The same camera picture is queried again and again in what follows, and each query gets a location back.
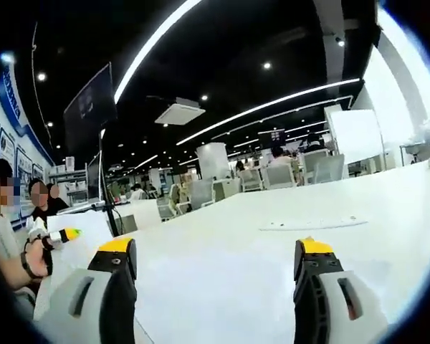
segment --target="ceiling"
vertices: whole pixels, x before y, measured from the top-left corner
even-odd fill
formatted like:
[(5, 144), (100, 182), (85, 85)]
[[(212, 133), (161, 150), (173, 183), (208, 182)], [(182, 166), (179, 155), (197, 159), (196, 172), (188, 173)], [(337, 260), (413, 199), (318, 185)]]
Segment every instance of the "ceiling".
[[(20, 33), (26, 44), (20, 49), (16, 78), (29, 121), (56, 163), (66, 155), (65, 130), (69, 128), (64, 127), (63, 111), (73, 97), (108, 62), (116, 89), (141, 47), (183, 2), (44, 1), (30, 17), (38, 22), (34, 73), (33, 20)], [(362, 80), (279, 102), (176, 145), (258, 105), (361, 78), (377, 32), (374, 0), (202, 0), (161, 37), (119, 99), (118, 120), (107, 126), (103, 139), (107, 167), (115, 163), (135, 167), (154, 155), (158, 157), (140, 167), (140, 172), (174, 166), (194, 157), (203, 142), (255, 121), (215, 140), (225, 142), (230, 153), (234, 145), (248, 140), (247, 136), (256, 138), (259, 131), (324, 120), (320, 105), (258, 122), (337, 97), (346, 97), (341, 101), (346, 108), (347, 96), (359, 93)], [(339, 47), (337, 39), (345, 46)], [(265, 62), (271, 64), (270, 69), (263, 68)], [(36, 82), (38, 107), (33, 78), (40, 71), (47, 74), (47, 80)], [(202, 95), (208, 99), (202, 101)], [(206, 112), (183, 126), (164, 128), (154, 123), (176, 97), (197, 101)], [(54, 123), (52, 128), (45, 126), (49, 121)], [(323, 125), (312, 127), (322, 129)], [(307, 128), (290, 135), (306, 133)], [(85, 147), (76, 155), (77, 162), (89, 161), (95, 151), (96, 147)]]

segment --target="woman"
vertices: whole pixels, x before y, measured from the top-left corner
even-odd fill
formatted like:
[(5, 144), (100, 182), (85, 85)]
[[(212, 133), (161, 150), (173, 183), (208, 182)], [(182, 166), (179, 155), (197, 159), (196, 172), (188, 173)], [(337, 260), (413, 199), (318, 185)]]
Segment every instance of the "woman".
[(59, 186), (53, 183), (48, 183), (46, 185), (49, 193), (48, 204), (52, 209), (56, 209), (56, 213), (59, 210), (67, 209), (69, 206), (64, 202), (63, 199), (59, 197)]
[(47, 224), (48, 216), (56, 215), (59, 210), (68, 208), (68, 205), (62, 199), (59, 199), (57, 186), (54, 184), (48, 184), (48, 186), (51, 188), (50, 197), (48, 197), (48, 187), (44, 185), (41, 179), (34, 178), (29, 184), (30, 199), (35, 206), (32, 217), (34, 220), (37, 217), (41, 218), (45, 225)]

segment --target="monitor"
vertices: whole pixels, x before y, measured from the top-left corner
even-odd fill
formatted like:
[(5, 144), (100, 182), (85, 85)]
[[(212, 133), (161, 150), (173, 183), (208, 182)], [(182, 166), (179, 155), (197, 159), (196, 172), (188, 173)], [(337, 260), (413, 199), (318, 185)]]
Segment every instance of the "monitor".
[(102, 201), (101, 166), (102, 151), (87, 165), (87, 199), (89, 202)]
[(64, 111), (65, 143), (69, 154), (86, 151), (99, 142), (105, 124), (118, 117), (111, 66), (103, 67), (77, 94)]

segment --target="white desk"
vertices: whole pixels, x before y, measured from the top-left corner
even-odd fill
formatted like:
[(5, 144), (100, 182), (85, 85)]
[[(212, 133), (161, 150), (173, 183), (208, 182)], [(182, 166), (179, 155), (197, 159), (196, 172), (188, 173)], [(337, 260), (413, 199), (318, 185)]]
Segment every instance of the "white desk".
[[(351, 215), (369, 222), (258, 230), (270, 220)], [(136, 317), (156, 344), (292, 343), (295, 241), (309, 235), (333, 246), (343, 267), (376, 291), (394, 321), (430, 268), (426, 163), (334, 183), (239, 193), (129, 234), (138, 245)]]

